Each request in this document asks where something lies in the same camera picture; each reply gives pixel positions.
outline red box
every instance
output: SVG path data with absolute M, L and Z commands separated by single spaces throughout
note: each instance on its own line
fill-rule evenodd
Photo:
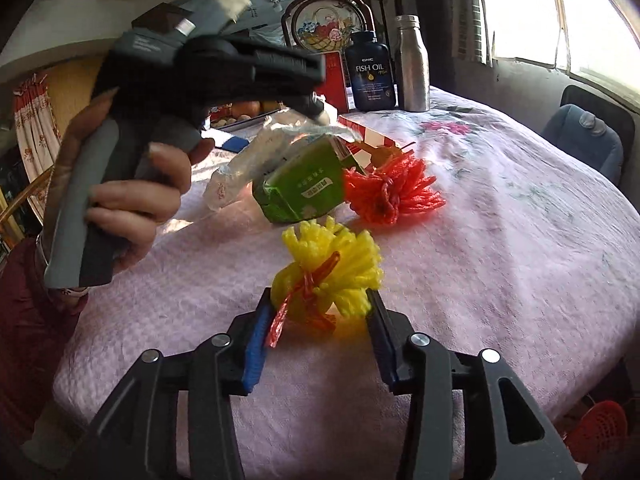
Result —
M 334 50 L 332 52 L 324 52 L 319 56 L 324 56 L 326 80 L 316 88 L 316 93 L 324 95 L 326 101 L 334 106 L 339 114 L 346 114 L 349 112 L 349 102 L 347 101 L 342 54 L 340 51 Z
M 209 114 L 211 123 L 219 121 L 220 119 L 226 119 L 227 117 L 231 117 L 231 103 L 228 105 L 214 106 Z

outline metal water bottle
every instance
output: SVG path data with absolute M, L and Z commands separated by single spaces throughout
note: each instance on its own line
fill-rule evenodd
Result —
M 426 112 L 429 100 L 429 58 L 420 34 L 418 16 L 396 16 L 399 45 L 396 51 L 398 106 L 407 112 Z

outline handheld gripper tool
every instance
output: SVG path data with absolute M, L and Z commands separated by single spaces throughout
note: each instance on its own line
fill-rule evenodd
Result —
M 260 381 L 275 316 L 267 288 L 253 312 L 225 333 L 169 357 L 140 355 L 91 421 L 58 480 L 177 480 L 178 392 L 188 391 L 193 480 L 244 480 L 230 396 Z
M 93 96 L 118 92 L 74 164 L 56 219 L 47 287 L 111 281 L 114 260 L 127 243 L 85 222 L 90 189 L 110 180 L 162 181 L 145 155 L 149 142 L 189 153 L 202 138 L 209 109 L 228 102 L 278 100 L 326 121 L 324 103 L 314 93 L 324 81 L 322 56 L 218 34 L 250 3 L 211 0 L 168 34 L 134 28 L 116 41 Z
M 396 480 L 450 478 L 452 390 L 464 399 L 463 480 L 580 480 L 556 428 L 497 351 L 447 350 L 405 314 L 387 310 L 377 291 L 367 296 L 380 376 L 394 395 L 411 395 Z

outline floral curtain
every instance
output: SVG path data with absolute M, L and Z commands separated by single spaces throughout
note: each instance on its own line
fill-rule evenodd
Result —
M 34 74 L 14 90 L 14 120 L 18 146 L 29 182 L 53 164 L 60 149 L 60 133 L 53 118 L 46 75 Z M 42 222 L 46 190 L 29 198 Z

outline pink tablecloth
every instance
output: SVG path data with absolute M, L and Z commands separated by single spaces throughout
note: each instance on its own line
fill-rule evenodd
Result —
M 382 297 L 450 349 L 498 349 L 554 418 L 634 333 L 640 218 L 604 177 L 507 116 L 436 89 L 432 96 L 427 113 L 353 116 L 415 140 L 448 201 L 417 224 L 372 230 L 384 256 Z M 224 331 L 290 262 L 282 228 L 250 196 L 206 215 L 201 195 L 216 158 L 195 171 L 149 256 L 92 292 L 54 388 L 80 420 L 144 349 L 184 352 Z M 336 216 L 361 228 L 346 206 Z M 249 479 L 388 480 L 408 399 L 385 391 L 362 323 L 326 340 L 287 327 L 254 394 L 234 399 L 234 411 Z M 183 425 L 178 437 L 185 470 Z

